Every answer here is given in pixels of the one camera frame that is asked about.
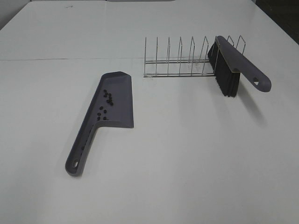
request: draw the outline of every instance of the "white table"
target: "white table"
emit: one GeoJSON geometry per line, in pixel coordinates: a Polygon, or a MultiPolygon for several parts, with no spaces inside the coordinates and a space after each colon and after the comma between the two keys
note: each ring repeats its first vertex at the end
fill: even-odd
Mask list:
{"type": "Polygon", "coordinates": [[[0,31],[0,58],[0,223],[299,221],[299,47],[251,1],[32,2],[0,31]],[[271,92],[244,77],[236,98],[212,77],[143,78],[145,36],[215,34],[245,37],[271,92]],[[100,76],[118,70],[135,128],[99,129],[71,177],[100,76]]]}

